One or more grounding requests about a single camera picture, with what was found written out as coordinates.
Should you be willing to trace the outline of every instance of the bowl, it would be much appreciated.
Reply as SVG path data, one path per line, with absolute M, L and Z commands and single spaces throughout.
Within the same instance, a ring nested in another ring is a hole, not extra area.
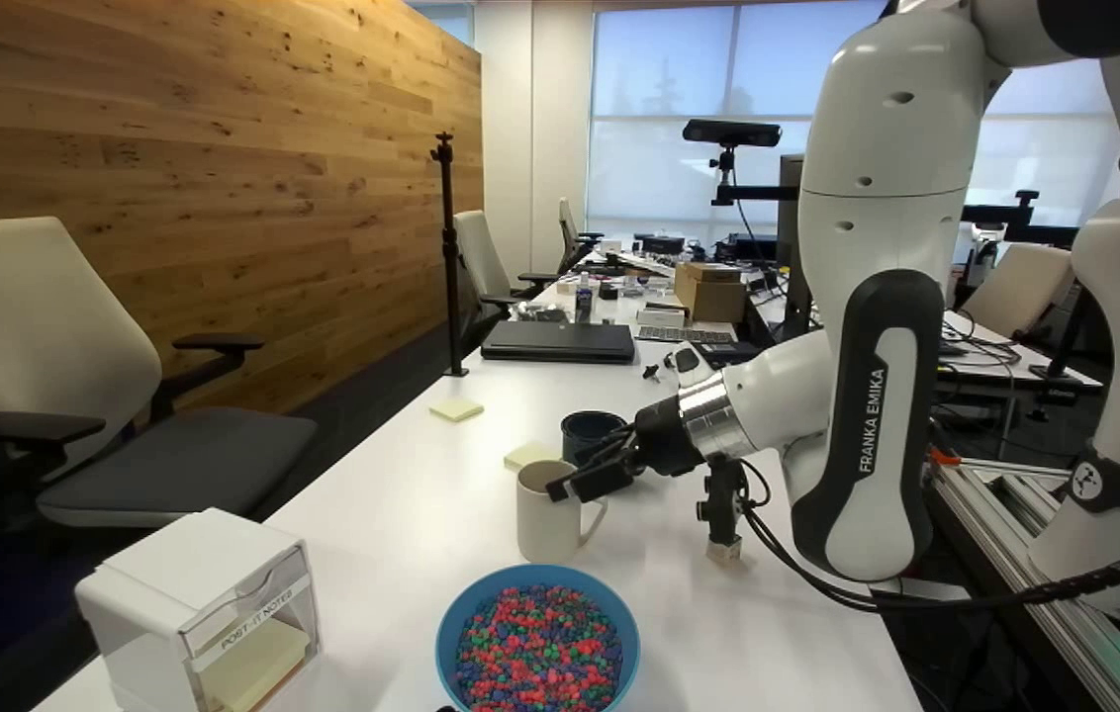
M 454 673 L 458 673 L 454 653 L 462 643 L 462 630 L 476 620 L 476 611 L 482 607 L 488 597 L 500 597 L 504 587 L 540 587 L 540 586 L 574 587 L 602 611 L 602 620 L 615 630 L 615 643 L 617 643 L 617 655 L 621 655 L 610 706 L 617 706 L 617 698 L 629 690 L 629 685 L 637 676 L 637 620 L 635 620 L 629 605 L 607 582 L 596 582 L 583 568 L 512 566 L 512 568 L 495 568 L 495 573 L 479 576 L 476 586 L 466 586 L 439 620 L 435 669 L 439 669 L 439 680 L 445 680 L 447 697 L 454 698 L 454 706 L 472 706 L 458 697 L 458 685 L 454 685 Z

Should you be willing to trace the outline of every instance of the wood paneling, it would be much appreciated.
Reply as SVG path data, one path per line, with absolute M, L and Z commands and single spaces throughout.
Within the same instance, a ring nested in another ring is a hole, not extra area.
M 304 402 L 439 324 L 439 130 L 482 206 L 479 55 L 402 0 L 0 0 L 0 217 L 62 217 L 169 367 L 260 337 L 211 402 Z

